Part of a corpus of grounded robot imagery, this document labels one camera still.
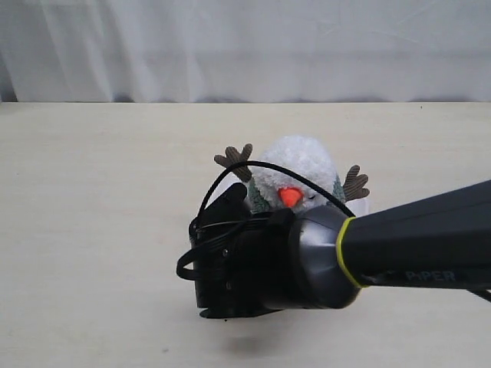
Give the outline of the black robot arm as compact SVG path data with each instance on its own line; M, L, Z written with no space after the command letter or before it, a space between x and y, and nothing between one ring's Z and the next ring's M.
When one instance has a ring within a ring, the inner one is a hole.
M369 287L490 297L490 184L354 217L333 205L252 213L235 184L191 221L178 263L202 317L342 309Z

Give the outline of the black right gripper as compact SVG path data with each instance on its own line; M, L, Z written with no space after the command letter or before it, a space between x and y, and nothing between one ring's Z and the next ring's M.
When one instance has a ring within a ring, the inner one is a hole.
M291 308L289 212L192 220L196 303L204 318L259 317Z

